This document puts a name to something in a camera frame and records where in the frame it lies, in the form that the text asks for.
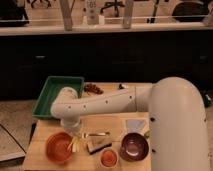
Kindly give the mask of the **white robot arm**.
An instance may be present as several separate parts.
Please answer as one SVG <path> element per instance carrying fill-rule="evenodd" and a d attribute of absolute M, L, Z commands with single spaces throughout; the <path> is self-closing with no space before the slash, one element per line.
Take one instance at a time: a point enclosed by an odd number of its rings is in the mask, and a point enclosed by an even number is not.
<path fill-rule="evenodd" d="M 50 111 L 68 130 L 81 115 L 148 112 L 152 171 L 211 171 L 204 102 L 186 79 L 168 77 L 80 99 L 65 88 Z"/>

